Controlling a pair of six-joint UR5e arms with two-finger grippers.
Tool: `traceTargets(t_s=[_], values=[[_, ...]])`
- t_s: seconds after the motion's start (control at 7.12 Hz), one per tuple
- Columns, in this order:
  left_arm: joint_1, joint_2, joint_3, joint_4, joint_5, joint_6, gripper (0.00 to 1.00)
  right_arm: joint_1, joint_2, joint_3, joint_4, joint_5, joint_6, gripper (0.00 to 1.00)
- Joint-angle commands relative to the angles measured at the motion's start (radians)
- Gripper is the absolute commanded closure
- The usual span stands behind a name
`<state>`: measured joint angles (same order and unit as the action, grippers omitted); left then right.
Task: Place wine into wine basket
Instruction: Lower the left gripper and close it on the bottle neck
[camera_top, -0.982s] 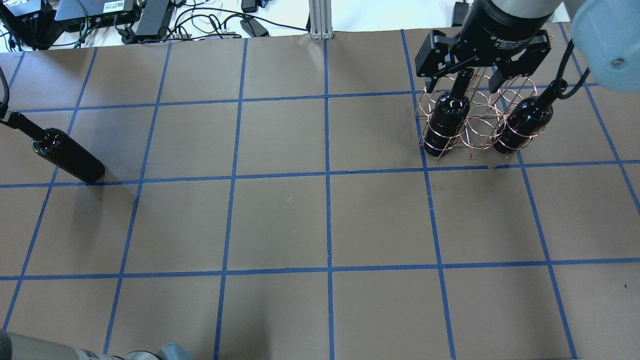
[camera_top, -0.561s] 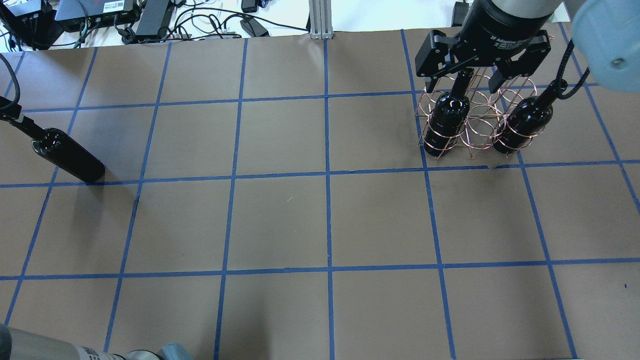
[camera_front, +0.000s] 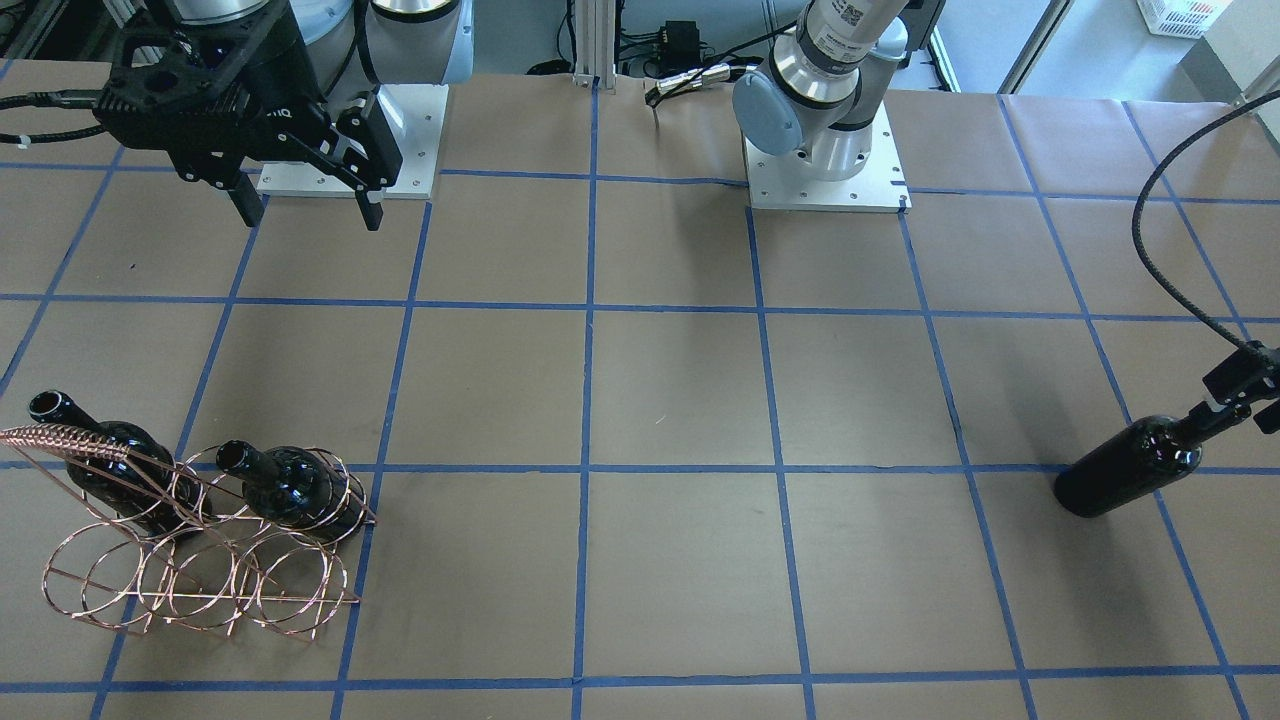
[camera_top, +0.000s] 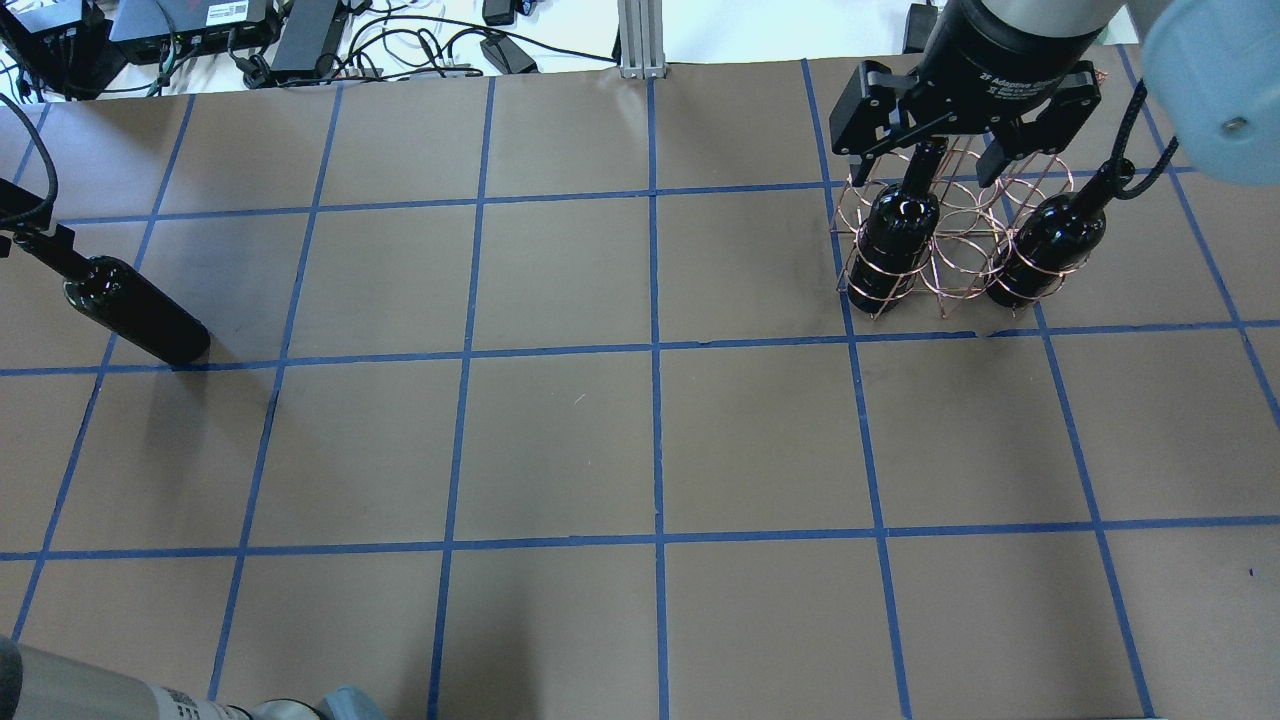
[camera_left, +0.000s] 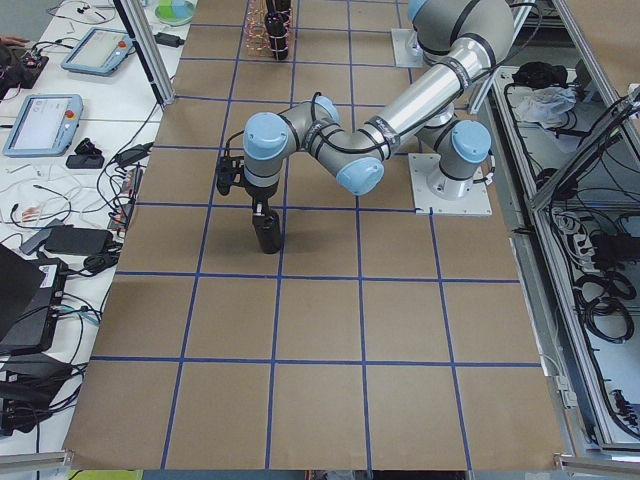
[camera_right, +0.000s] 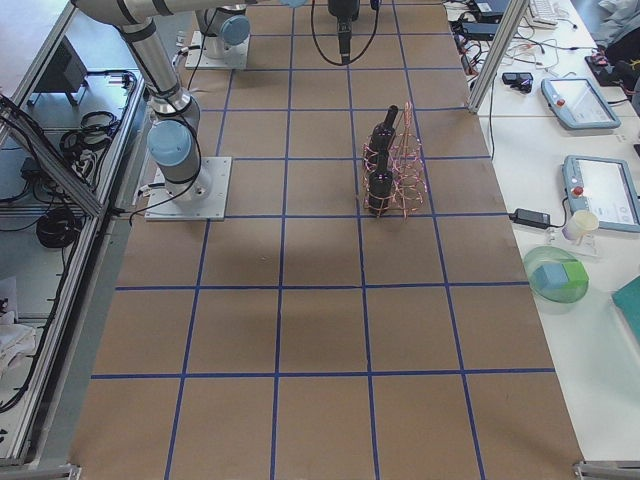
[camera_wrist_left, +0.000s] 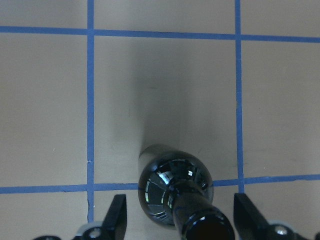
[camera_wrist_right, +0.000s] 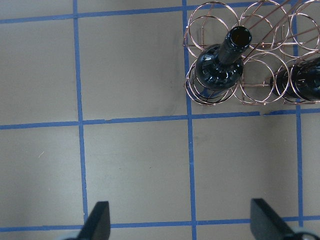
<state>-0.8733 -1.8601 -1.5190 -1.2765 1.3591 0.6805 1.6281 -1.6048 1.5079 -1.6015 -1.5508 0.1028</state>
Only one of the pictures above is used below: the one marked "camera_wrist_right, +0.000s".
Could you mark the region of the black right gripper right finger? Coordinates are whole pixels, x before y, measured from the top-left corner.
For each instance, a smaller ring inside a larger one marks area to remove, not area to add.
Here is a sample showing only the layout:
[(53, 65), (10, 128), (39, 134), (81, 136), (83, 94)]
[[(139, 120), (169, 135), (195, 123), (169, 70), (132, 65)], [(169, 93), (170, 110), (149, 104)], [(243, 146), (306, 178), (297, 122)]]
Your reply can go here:
[(299, 239), (263, 198), (250, 201), (250, 231), (256, 240)]

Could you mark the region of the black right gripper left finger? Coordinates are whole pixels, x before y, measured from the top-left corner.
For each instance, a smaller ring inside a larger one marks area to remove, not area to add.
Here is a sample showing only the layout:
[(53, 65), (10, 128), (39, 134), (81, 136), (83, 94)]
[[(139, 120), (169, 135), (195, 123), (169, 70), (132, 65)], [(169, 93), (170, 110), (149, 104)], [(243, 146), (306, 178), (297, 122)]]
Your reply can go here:
[(78, 240), (108, 240), (111, 234), (108, 201), (98, 201), (77, 235)]

